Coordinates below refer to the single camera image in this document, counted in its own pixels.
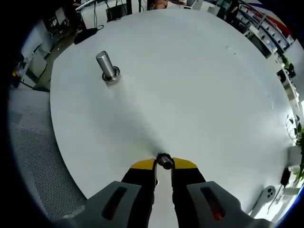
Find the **metal cylinder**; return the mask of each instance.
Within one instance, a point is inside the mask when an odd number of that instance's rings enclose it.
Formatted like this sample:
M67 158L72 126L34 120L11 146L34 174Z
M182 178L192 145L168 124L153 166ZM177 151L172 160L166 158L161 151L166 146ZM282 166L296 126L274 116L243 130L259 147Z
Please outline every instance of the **metal cylinder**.
M106 78L112 79L115 77L115 69L106 51L102 51L96 56L96 60L104 72Z
M156 158L157 163L162 166L166 170L170 170L173 168L172 158L169 154L166 153L159 153Z

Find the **white device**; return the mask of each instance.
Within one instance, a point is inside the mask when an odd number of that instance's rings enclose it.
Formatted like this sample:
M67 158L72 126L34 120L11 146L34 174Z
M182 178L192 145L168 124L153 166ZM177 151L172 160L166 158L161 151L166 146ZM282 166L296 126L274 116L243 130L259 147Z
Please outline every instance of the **white device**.
M276 189L274 186L267 186L261 193L260 197L258 198L256 204L254 205L250 216L255 217L258 212L261 210L261 208L266 204L269 203L270 201L273 200L275 197Z

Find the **computer monitor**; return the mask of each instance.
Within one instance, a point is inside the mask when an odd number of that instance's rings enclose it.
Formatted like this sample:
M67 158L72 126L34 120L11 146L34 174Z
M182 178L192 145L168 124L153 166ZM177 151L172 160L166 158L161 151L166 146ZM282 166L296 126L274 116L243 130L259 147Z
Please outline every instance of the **computer monitor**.
M108 22L112 20L118 20L123 16L127 15L127 4L121 4L106 9L106 15L108 17Z

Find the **white wall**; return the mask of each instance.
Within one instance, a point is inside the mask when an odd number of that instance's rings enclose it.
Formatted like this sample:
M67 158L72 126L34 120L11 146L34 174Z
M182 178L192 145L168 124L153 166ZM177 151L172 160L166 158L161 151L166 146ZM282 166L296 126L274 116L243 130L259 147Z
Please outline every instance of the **white wall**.
M299 93L299 100L304 100L304 50L296 40L284 54L290 63L294 65L296 76L292 79Z
M43 23L43 20L38 21L24 42L21 48L21 53L24 58L31 57L35 48L40 44L42 44L42 49L46 52L49 52L53 46L52 39Z

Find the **black stand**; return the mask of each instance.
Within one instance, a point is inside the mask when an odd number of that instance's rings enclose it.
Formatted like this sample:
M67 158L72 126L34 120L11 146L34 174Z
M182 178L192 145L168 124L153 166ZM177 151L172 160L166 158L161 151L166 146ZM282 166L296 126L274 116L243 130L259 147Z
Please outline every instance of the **black stand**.
M142 0L138 0L138 12L142 11Z
M127 3L127 15L132 14L132 2L131 0L126 0Z

